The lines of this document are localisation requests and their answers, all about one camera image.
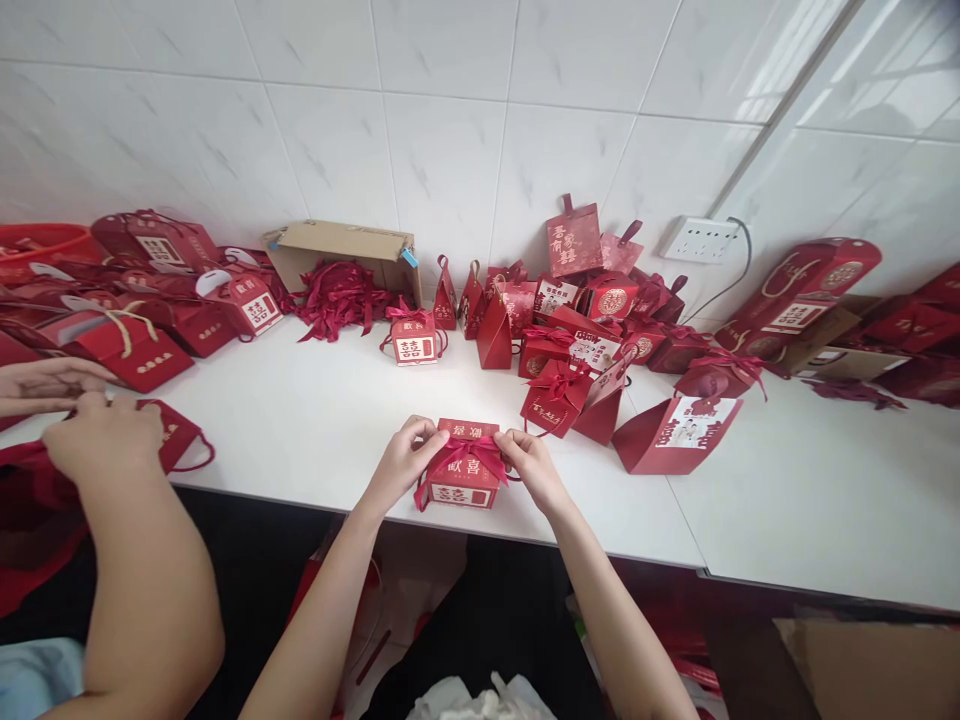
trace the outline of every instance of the power cord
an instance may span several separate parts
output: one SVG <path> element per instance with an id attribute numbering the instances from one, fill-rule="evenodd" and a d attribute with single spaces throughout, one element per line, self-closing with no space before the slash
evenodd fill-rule
<path id="1" fill-rule="evenodd" d="M 727 218 L 727 222 L 736 223 L 736 224 L 739 225 L 740 228 L 743 230 L 743 237 L 744 237 L 744 239 L 747 241 L 747 264 L 746 264 L 746 266 L 743 268 L 743 272 L 740 274 L 740 277 L 738 277 L 738 278 L 733 282 L 733 284 L 729 285 L 728 287 L 725 287 L 723 290 L 721 290 L 720 292 L 718 292 L 718 293 L 717 293 L 716 295 L 714 295 L 712 298 L 710 298 L 709 300 L 707 300 L 703 305 L 701 305 L 701 306 L 698 307 L 696 310 L 694 310 L 692 313 L 690 313 L 689 315 L 687 315 L 687 317 L 683 320 L 683 322 L 689 322 L 691 318 L 697 317 L 697 316 L 703 311 L 703 309 L 704 309 L 707 305 L 709 305 L 709 304 L 712 303 L 714 300 L 716 300 L 717 298 L 719 298 L 721 295 L 726 294 L 726 293 L 729 292 L 730 290 L 733 290 L 733 288 L 735 288 L 737 285 L 739 285 L 739 284 L 740 284 L 740 281 L 743 280 L 743 279 L 747 276 L 747 273 L 748 273 L 748 272 L 750 272 L 750 264 L 753 262 L 753 238 L 750 237 L 750 230 L 747 228 L 747 226 L 746 226 L 746 224 L 743 222 L 743 220 L 741 220 L 740 218 L 733 217 L 732 215 Z"/>

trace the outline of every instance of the ribbon bow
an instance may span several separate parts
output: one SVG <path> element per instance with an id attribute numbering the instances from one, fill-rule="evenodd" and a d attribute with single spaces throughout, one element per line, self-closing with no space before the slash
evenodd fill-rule
<path id="1" fill-rule="evenodd" d="M 577 341 L 577 339 L 571 335 L 569 331 L 564 330 L 563 328 L 545 330 L 543 328 L 529 327 L 523 331 L 523 334 L 531 340 L 536 340 L 537 338 L 549 340 L 562 348 L 569 348 Z"/>
<path id="2" fill-rule="evenodd" d="M 494 474 L 497 480 L 504 485 L 507 484 L 507 468 L 503 464 L 500 448 L 489 436 L 474 440 L 472 438 L 457 438 L 451 435 L 447 443 L 440 448 L 440 452 L 434 455 L 427 465 L 427 477 L 430 477 L 438 468 L 462 460 L 468 455 L 473 455 L 487 470 Z M 427 483 L 420 483 L 420 487 L 413 494 L 413 499 L 417 504 L 417 510 L 423 512 L 429 501 Z"/>
<path id="3" fill-rule="evenodd" d="M 719 367 L 739 368 L 749 377 L 753 378 L 760 389 L 763 391 L 764 402 L 770 400 L 767 397 L 767 389 L 763 386 L 761 372 L 766 366 L 766 362 L 758 357 L 738 357 L 723 348 L 712 348 L 707 355 L 690 361 L 690 367 L 706 367 L 716 365 Z"/>

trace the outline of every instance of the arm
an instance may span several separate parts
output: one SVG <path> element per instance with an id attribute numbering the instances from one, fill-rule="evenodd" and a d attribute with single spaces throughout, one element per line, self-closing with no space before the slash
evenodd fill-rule
<path id="1" fill-rule="evenodd" d="M 184 717 L 213 679 L 223 628 L 206 547 L 160 468 L 159 408 L 86 393 L 43 435 L 73 480 L 97 553 L 84 693 L 51 720 Z"/>
<path id="2" fill-rule="evenodd" d="M 418 437 L 426 439 L 422 446 Z M 241 720 L 330 717 L 380 523 L 448 437 L 430 420 L 414 415 L 390 440 L 370 485 L 260 673 Z"/>
<path id="3" fill-rule="evenodd" d="M 495 439 L 550 521 L 617 716 L 696 720 L 663 645 L 567 494 L 546 445 L 519 430 Z"/>

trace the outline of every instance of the white ceramic tile wall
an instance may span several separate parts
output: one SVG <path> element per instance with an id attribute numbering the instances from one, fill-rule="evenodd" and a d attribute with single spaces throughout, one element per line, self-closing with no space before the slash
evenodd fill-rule
<path id="1" fill-rule="evenodd" d="M 0 221 L 154 206 L 226 244 L 304 217 L 543 268 L 559 196 L 645 222 L 693 309 L 739 275 L 656 255 L 706 212 L 842 0 L 3 0 Z M 888 0 L 737 214 L 756 264 L 857 234 L 909 289 L 955 258 L 960 6 Z"/>

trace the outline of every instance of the cardboard box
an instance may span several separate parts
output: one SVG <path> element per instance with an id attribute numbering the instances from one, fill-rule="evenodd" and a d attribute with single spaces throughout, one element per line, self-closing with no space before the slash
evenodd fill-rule
<path id="1" fill-rule="evenodd" d="M 403 255 L 415 255 L 411 233 L 307 220 L 267 233 L 260 241 L 290 292 L 306 289 L 300 276 L 319 260 L 356 260 L 373 271 L 377 287 L 412 295 L 415 306 L 423 307 L 420 269 Z"/>

